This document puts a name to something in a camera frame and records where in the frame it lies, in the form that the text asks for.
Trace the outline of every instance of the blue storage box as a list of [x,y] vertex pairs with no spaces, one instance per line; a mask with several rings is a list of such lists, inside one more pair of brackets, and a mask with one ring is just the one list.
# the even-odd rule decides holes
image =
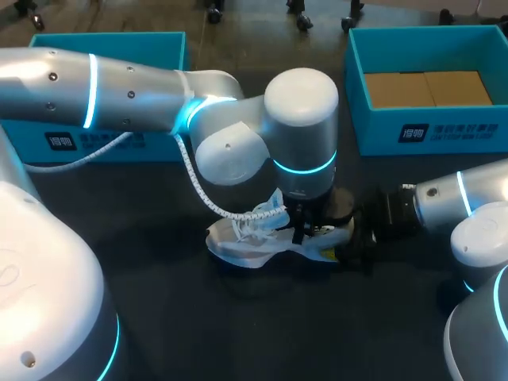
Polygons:
[[[185,33],[41,34],[30,43],[30,47],[40,46],[93,53],[161,69],[186,70],[188,65]],[[92,132],[76,126],[24,121],[2,121],[2,125],[25,163],[73,162],[119,135],[106,130]],[[71,149],[59,149],[62,144],[71,145],[70,141],[74,143]],[[95,161],[181,161],[181,155],[173,137],[136,133]]]
[[[345,86],[361,155],[508,152],[508,41],[495,25],[354,29]],[[374,108],[371,73],[477,71],[492,106]]]

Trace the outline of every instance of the white sneaker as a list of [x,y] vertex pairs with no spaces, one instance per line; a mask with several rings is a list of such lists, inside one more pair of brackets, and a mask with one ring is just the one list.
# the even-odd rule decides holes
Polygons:
[[[283,204],[277,189],[267,202],[256,206],[253,213],[273,210]],[[312,237],[304,236],[302,244],[293,244],[294,228],[277,230],[290,221],[287,213],[253,221],[232,221],[227,218],[211,225],[206,238],[208,249],[222,260],[240,267],[259,268],[279,252],[292,251],[310,260],[337,262],[331,248],[347,244],[354,222],[344,228],[324,226]]]

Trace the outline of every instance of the caster wheel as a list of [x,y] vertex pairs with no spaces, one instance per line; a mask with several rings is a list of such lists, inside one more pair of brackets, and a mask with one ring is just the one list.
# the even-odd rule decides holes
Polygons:
[[19,17],[25,17],[29,14],[29,9],[26,6],[23,6],[19,2],[14,3],[14,8],[16,8],[17,15]]
[[218,24],[221,22],[222,19],[222,12],[215,8],[215,6],[211,6],[208,9],[208,22],[210,24]]
[[349,30],[355,26],[356,22],[350,17],[346,17],[341,20],[341,27],[344,33],[349,33]]
[[441,10],[439,13],[439,25],[452,25],[454,22],[455,18],[449,10]]
[[39,14],[32,15],[30,19],[32,20],[33,26],[35,26],[35,29],[40,31],[44,30],[44,22]]
[[302,14],[300,14],[296,19],[296,27],[302,32],[306,32],[313,26],[314,24],[310,21],[310,19],[307,16],[303,16]]

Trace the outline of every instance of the cable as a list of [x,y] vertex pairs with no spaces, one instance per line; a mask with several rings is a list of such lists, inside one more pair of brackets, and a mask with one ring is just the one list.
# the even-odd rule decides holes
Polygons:
[[223,210],[220,206],[217,206],[208,198],[203,188],[199,184],[198,178],[194,172],[194,168],[192,167],[191,159],[189,158],[189,154],[187,153],[187,148],[183,143],[182,137],[180,135],[174,135],[176,143],[178,144],[178,148],[182,153],[183,163],[185,164],[185,168],[187,169],[187,173],[189,174],[190,182],[194,186],[196,192],[198,192],[198,196],[200,199],[208,206],[213,212],[218,214],[223,218],[228,218],[229,220],[234,221],[252,221],[252,220],[261,220],[264,218],[270,218],[276,216],[277,214],[281,214],[286,211],[285,206],[280,206],[279,208],[275,208],[273,210],[268,210],[266,212],[259,213],[230,213],[226,210]]
[[32,173],[57,173],[63,171],[69,171],[77,167],[81,167],[86,163],[91,162],[93,159],[97,159],[100,155],[105,154],[114,146],[120,144],[122,141],[130,137],[133,133],[123,133],[119,137],[115,137],[110,143],[104,147],[99,148],[97,151],[92,152],[90,155],[83,157],[82,159],[76,160],[69,164],[57,165],[55,167],[38,167],[34,165],[25,164],[25,169]]
[[[69,171],[71,169],[81,167],[84,164],[91,162],[93,159],[96,159],[100,155],[103,155],[104,153],[108,152],[114,146],[116,146],[117,144],[120,144],[122,141],[124,141],[131,135],[132,135],[132,133],[123,133],[119,137],[113,139],[110,143],[106,144],[104,147],[98,149],[97,151],[91,153],[88,156],[83,157],[82,159],[76,160],[73,163],[58,165],[55,167],[37,167],[37,166],[25,164],[25,168],[27,171],[30,171],[33,173],[57,173],[57,172]],[[285,206],[280,206],[279,208],[275,208],[273,210],[268,210],[265,212],[259,212],[259,213],[247,212],[247,213],[239,214],[239,213],[230,213],[226,210],[223,210],[220,206],[215,205],[214,202],[208,198],[205,191],[199,184],[198,177],[196,176],[196,173],[194,172],[194,168],[192,167],[192,163],[191,163],[191,158],[189,157],[187,148],[185,147],[185,144],[183,143],[182,137],[178,134],[173,135],[173,137],[175,138],[176,143],[178,144],[179,150],[182,154],[183,162],[185,164],[187,173],[189,174],[190,182],[192,183],[194,189],[198,193],[198,196],[205,203],[206,206],[208,206],[213,212],[215,212],[219,216],[221,216],[223,218],[228,218],[229,220],[234,220],[234,221],[252,221],[252,220],[261,220],[261,219],[265,219],[265,218],[270,218],[270,217],[276,216],[276,215],[281,214],[284,211],[286,211]]]

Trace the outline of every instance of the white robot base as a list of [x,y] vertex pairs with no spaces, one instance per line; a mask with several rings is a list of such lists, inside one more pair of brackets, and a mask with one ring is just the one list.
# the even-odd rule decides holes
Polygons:
[[0,380],[124,379],[120,322],[87,244],[5,181],[0,242]]

